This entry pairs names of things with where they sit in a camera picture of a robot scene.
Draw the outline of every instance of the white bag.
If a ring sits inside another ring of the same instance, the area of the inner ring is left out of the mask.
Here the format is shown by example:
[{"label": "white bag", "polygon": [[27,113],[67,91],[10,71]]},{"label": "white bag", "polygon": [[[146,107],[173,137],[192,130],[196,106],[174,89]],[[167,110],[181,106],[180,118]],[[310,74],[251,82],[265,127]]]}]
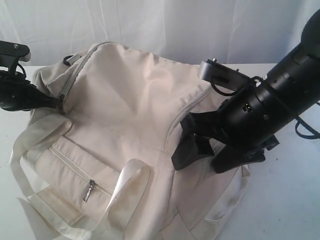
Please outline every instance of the white bag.
[{"label": "white bag", "polygon": [[[213,240],[245,190],[248,166],[216,174],[208,157],[175,171],[171,156],[186,114],[213,111],[223,97],[197,77],[197,66],[116,43],[69,63],[33,79],[64,96],[65,114],[34,110],[13,146],[10,165],[30,204],[73,240],[105,231],[112,239]],[[211,143],[216,153],[224,147]],[[22,157],[49,187],[33,191]],[[84,216],[95,230],[76,227]]]}]

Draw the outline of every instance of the bag strap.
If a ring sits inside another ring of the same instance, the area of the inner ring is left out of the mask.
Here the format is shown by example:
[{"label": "bag strap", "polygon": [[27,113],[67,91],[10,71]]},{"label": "bag strap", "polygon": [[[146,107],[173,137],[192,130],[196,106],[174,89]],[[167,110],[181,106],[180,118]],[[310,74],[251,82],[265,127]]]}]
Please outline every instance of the bag strap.
[{"label": "bag strap", "polygon": [[[72,122],[66,117],[58,114],[51,114],[38,120],[30,125],[15,141],[10,159],[10,167],[14,178],[17,181],[23,195],[29,203],[43,216],[43,218],[60,234],[72,240],[89,240],[93,236],[101,235],[107,228],[112,229],[112,232],[118,239],[123,239],[126,227],[137,208],[140,199],[142,198],[150,177],[150,167],[144,162],[131,159],[122,169],[110,202],[104,211],[103,217],[98,225],[91,231],[69,226],[38,194],[32,189],[30,182],[24,173],[20,160],[32,147],[39,144],[47,136],[51,136],[50,141],[54,143],[60,136],[65,134],[72,126]],[[138,189],[131,194],[128,187],[134,179],[139,179]],[[126,211],[115,211],[112,217],[116,218],[116,225],[110,221],[109,215],[112,207],[117,202],[118,197],[125,192],[131,194],[126,206]]]}]

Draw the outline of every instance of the bag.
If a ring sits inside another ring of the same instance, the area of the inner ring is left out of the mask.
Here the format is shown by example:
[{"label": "bag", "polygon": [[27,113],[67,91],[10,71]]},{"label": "bag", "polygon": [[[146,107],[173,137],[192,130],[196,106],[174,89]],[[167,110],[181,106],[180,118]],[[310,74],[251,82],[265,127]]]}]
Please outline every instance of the bag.
[{"label": "bag", "polygon": [[[196,65],[117,43],[68,61],[33,77],[63,101],[64,114],[33,110],[13,146],[10,166],[29,203],[73,240],[213,240],[246,188],[248,166],[216,174],[207,157],[175,171],[171,157],[180,121],[224,98],[197,77]],[[210,143],[215,153],[224,147]],[[22,157],[48,187],[34,192]],[[94,230],[77,227],[84,217]]]}]

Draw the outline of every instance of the front pocket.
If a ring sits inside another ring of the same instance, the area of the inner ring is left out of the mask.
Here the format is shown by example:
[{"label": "front pocket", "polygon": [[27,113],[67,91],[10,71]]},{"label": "front pocket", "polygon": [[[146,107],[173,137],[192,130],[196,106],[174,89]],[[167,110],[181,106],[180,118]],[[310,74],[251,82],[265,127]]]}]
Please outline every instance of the front pocket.
[{"label": "front pocket", "polygon": [[34,170],[85,215],[99,221],[110,201],[119,172],[65,137],[38,158]]}]

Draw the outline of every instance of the zipper pocket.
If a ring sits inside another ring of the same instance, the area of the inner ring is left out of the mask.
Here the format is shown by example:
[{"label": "zipper pocket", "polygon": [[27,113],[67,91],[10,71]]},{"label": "zipper pocket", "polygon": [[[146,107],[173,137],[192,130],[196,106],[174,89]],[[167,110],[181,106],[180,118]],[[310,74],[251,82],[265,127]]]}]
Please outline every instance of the zipper pocket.
[{"label": "zipper pocket", "polygon": [[52,153],[57,159],[59,159],[62,163],[64,163],[71,171],[73,171],[77,176],[79,176],[82,180],[88,183],[88,187],[86,188],[85,194],[82,200],[86,203],[93,191],[99,191],[100,193],[110,197],[112,192],[110,193],[105,188],[101,186],[101,184],[97,184],[95,180],[93,180],[86,172],[80,169],[76,164],[70,161],[67,157],[65,157],[61,152],[56,150],[54,147],[50,146],[48,148],[49,152]]}]

